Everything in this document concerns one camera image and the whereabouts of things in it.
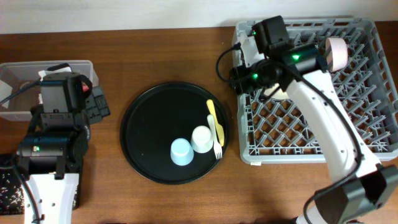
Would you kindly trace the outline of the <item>yellow plastic knife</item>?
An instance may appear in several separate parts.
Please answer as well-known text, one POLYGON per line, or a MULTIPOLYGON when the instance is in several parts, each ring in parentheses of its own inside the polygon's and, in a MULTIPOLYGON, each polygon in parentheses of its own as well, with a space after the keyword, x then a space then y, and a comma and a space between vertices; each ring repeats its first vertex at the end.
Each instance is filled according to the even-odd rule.
POLYGON ((218 136, 219 143, 221 144, 221 146, 224 146, 224 141, 225 141, 224 129, 223 129, 222 125, 220 125, 220 123, 218 122, 218 118, 217 118, 216 110, 215 110, 215 104, 214 104, 213 100, 209 99, 206 101, 206 105, 208 107, 210 114, 213 115, 213 117, 214 117, 216 133, 218 136))

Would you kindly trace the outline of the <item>red snack wrapper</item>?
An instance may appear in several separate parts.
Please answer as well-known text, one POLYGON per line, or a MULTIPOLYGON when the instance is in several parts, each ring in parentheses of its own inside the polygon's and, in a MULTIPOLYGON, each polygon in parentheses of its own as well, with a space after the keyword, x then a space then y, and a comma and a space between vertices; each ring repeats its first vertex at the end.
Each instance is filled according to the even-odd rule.
POLYGON ((90 88, 87 84, 82 83, 82 88, 83 88, 83 92, 84 93, 89 93, 90 92, 90 88))

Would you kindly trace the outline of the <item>light blue cup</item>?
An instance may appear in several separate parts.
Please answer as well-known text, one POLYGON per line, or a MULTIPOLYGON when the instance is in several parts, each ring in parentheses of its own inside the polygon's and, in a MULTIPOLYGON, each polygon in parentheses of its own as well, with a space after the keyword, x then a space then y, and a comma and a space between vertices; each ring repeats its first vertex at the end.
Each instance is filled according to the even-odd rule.
POLYGON ((170 157, 174 164, 186 166, 193 160, 194 151, 186 139, 178 138, 171 144, 170 157))

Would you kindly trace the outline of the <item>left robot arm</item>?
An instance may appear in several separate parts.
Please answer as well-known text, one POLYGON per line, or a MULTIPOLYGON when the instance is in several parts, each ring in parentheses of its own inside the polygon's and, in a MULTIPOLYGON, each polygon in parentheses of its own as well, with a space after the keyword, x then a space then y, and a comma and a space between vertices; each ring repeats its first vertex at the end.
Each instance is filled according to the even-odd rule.
POLYGON ((90 126, 110 115, 100 86, 62 63, 39 73, 39 104, 17 148, 26 223, 71 223, 90 126))

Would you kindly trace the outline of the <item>beige bowl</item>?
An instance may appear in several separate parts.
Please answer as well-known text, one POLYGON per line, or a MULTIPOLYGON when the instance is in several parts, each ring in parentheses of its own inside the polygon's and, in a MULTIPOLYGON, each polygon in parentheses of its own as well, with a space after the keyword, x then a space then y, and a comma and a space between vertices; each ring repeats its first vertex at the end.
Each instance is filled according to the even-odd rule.
POLYGON ((279 84, 276 83, 275 85, 266 88, 265 90, 262 91, 263 95, 268 98, 273 98, 277 100, 286 100, 289 98, 288 94, 286 92, 282 91, 280 88, 279 84))

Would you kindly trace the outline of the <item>white plastic fork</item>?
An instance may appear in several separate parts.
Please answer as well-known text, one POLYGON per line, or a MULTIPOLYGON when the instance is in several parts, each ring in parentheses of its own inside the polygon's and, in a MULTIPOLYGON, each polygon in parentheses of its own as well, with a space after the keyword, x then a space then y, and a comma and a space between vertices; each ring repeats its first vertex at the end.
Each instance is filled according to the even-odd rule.
POLYGON ((213 137, 213 149, 215 152, 215 157, 217 160, 222 158, 223 151, 221 144, 218 142, 217 134, 216 134, 216 126, 215 126, 215 120, 212 114, 209 114, 207 116, 207 121, 211 130, 211 134, 213 137))

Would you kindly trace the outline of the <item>pink bowl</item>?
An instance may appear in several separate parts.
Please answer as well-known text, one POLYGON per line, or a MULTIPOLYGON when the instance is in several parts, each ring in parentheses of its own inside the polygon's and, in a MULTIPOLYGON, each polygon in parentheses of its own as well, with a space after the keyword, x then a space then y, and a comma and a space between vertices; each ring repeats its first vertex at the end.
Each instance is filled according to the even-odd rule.
POLYGON ((330 72, 345 68, 348 63, 348 48, 342 38, 328 37, 326 39, 325 50, 328 70, 330 72))

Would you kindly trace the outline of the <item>white cup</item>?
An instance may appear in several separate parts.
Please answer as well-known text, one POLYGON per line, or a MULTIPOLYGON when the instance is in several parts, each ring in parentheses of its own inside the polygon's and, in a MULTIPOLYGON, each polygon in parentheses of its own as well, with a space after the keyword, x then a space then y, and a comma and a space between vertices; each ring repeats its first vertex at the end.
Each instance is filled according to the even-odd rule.
POLYGON ((197 126, 193 132, 190 144, 197 153, 204 154, 213 147, 213 137, 207 126, 197 126))

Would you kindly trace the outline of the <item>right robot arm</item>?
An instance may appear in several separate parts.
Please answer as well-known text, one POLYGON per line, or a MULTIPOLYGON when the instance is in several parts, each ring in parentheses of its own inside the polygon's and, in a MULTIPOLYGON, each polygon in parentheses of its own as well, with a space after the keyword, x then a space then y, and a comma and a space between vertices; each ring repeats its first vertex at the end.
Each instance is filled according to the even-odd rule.
POLYGON ((397 188, 397 92, 366 19, 242 21, 233 34, 241 159, 325 162, 331 185, 294 223, 348 223, 397 188))

